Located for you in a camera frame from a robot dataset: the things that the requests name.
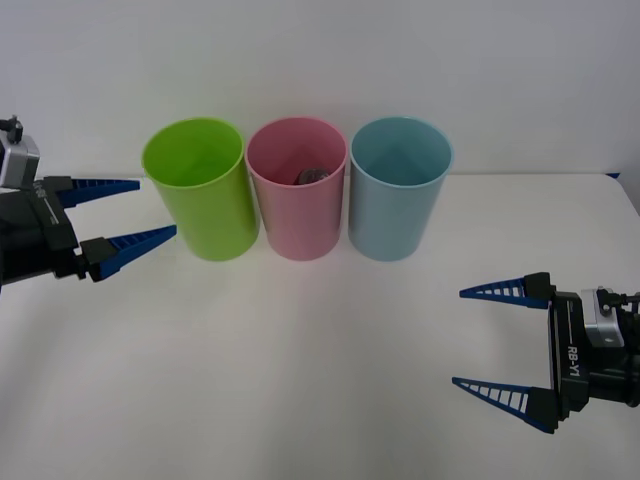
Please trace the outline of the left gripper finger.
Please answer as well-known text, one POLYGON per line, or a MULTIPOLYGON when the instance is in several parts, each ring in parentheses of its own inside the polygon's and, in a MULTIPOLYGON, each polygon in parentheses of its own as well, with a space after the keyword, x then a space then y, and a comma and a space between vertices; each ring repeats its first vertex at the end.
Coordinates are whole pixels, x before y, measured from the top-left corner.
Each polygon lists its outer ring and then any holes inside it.
POLYGON ((169 225, 143 232, 83 241, 80 243, 81 253, 76 257, 77 276, 84 279, 89 275, 93 282, 103 281, 169 241, 176 234, 177 227, 169 225))
POLYGON ((138 180, 87 179, 69 176, 48 176, 43 186, 54 193, 63 208, 140 189, 138 180))

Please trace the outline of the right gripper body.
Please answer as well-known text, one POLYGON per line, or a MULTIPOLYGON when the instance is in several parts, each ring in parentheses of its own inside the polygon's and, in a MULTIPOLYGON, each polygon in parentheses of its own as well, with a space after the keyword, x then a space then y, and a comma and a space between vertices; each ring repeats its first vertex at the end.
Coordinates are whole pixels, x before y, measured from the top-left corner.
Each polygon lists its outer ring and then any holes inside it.
POLYGON ((591 399, 591 344, 578 294, 557 291, 549 304, 551 385, 560 420, 580 412, 591 399))

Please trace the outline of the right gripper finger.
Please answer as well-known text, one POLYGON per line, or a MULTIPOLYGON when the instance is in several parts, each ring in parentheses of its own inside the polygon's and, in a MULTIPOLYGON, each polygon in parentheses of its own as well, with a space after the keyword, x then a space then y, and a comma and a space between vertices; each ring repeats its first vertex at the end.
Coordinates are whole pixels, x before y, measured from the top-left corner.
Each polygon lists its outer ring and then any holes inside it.
POLYGON ((529 426, 553 434, 558 428, 558 400, 551 389, 453 377, 452 383, 529 426))
POLYGON ((459 297, 546 310, 555 293, 548 272, 477 285, 459 291, 459 297))

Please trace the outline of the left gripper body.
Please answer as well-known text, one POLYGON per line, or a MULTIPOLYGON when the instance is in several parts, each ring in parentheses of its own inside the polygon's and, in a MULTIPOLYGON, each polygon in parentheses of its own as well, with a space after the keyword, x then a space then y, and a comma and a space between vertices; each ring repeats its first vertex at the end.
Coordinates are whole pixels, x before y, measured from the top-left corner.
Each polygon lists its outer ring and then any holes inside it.
POLYGON ((1 285, 53 274, 83 276, 79 246, 63 192, 71 181, 36 181, 26 190, 1 195, 1 285))

